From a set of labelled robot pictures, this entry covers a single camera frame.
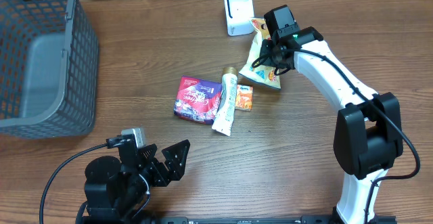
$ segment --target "white tube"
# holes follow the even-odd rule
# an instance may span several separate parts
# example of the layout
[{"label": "white tube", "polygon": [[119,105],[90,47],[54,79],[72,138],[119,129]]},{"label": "white tube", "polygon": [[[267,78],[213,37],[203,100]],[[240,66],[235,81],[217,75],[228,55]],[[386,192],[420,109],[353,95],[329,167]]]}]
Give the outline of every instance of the white tube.
[{"label": "white tube", "polygon": [[235,104],[237,93],[237,70],[232,67],[223,70],[223,93],[219,110],[216,113],[212,129],[227,136],[231,134],[231,126],[235,116]]}]

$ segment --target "wire mesh basket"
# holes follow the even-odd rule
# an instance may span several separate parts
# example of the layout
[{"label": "wire mesh basket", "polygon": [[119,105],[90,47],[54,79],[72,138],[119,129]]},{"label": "wire mesh basket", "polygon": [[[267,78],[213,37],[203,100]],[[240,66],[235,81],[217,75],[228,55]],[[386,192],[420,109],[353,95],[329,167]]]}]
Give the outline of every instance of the wire mesh basket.
[{"label": "wire mesh basket", "polygon": [[0,133],[90,133],[99,47],[78,0],[0,0]]}]

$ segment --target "small orange carton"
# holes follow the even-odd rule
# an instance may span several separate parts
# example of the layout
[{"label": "small orange carton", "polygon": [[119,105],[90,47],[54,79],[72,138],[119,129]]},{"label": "small orange carton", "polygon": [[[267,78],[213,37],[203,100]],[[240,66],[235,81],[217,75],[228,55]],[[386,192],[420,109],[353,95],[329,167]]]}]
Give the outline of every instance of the small orange carton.
[{"label": "small orange carton", "polygon": [[235,109],[251,111],[252,109],[252,87],[237,85]]}]

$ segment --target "wood grain surface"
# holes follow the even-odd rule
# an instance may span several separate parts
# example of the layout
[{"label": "wood grain surface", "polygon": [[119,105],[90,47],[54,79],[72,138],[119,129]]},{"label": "wood grain surface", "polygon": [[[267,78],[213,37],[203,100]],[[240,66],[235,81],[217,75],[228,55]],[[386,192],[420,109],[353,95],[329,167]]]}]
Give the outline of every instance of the wood grain surface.
[{"label": "wood grain surface", "polygon": [[[399,223],[433,223],[433,0],[254,0],[257,16],[288,4],[301,27],[314,26],[335,55],[366,85],[393,92],[421,172],[384,182],[375,211]],[[241,68],[252,35],[228,37],[222,0],[83,2],[100,40],[97,119],[83,137],[23,140],[0,136],[0,223],[36,223],[52,172],[71,155],[122,129],[144,127],[159,150],[189,139],[185,176],[152,189],[150,210],[164,215],[295,217],[329,214],[343,171],[332,142],[336,113],[302,75],[281,78],[281,91],[254,86],[251,112],[236,111],[232,136],[173,116],[182,75],[220,81]],[[84,169],[98,150],[55,178],[45,223],[73,223],[85,201]],[[414,167],[405,146],[390,174]]]}]

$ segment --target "white device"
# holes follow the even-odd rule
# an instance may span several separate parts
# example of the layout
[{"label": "white device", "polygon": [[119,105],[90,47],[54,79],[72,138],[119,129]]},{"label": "white device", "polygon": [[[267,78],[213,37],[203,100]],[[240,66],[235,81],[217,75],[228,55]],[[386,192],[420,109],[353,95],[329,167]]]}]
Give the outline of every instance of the white device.
[{"label": "white device", "polygon": [[[319,53],[328,57],[349,80],[358,87],[359,91],[367,98],[373,99],[373,94],[377,92],[364,85],[357,79],[338,59],[333,55],[331,49],[325,41],[311,41],[304,44],[302,49]],[[318,90],[325,96],[335,111],[345,108],[349,103],[358,105],[364,102],[349,87],[335,68],[321,58],[307,53],[294,53],[295,69],[305,75]],[[365,218],[365,203],[367,202],[371,182],[379,177],[384,177],[388,170],[380,169],[372,172],[362,180],[358,180],[354,175],[344,173],[343,190],[340,201],[337,204],[337,212],[346,224],[362,224]],[[379,188],[374,189],[371,204],[368,210],[368,221],[374,218],[374,202]]]},{"label": "white device", "polygon": [[246,35],[254,31],[250,19],[254,17],[252,0],[224,0],[227,33]]},{"label": "white device", "polygon": [[146,141],[144,137],[144,129],[143,128],[133,128],[133,129],[124,129],[120,133],[121,135],[134,135],[135,145],[137,149],[144,148],[146,146]]}]

